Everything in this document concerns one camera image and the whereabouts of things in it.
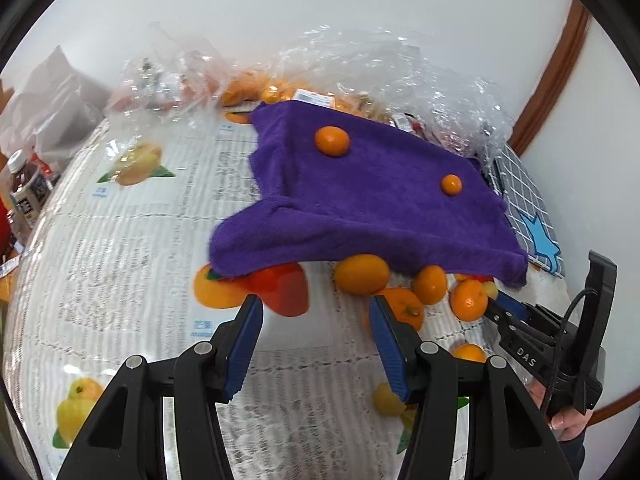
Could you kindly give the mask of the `person's right hand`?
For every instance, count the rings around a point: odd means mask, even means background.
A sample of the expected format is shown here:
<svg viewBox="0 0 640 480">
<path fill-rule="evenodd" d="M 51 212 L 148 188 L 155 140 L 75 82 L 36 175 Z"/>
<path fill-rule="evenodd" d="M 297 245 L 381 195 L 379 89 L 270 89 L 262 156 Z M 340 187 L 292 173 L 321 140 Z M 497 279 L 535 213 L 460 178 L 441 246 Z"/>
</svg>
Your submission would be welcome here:
<svg viewBox="0 0 640 480">
<path fill-rule="evenodd" d="M 542 400 L 544 400 L 544 394 L 546 393 L 544 386 L 537 382 L 536 379 L 533 379 L 528 391 L 538 408 L 541 408 Z M 593 411 L 591 410 L 582 414 L 576 408 L 569 406 L 568 408 L 562 408 L 552 418 L 548 418 L 548 425 L 555 432 L 559 441 L 569 441 L 578 437 L 586 429 L 592 414 Z"/>
</svg>

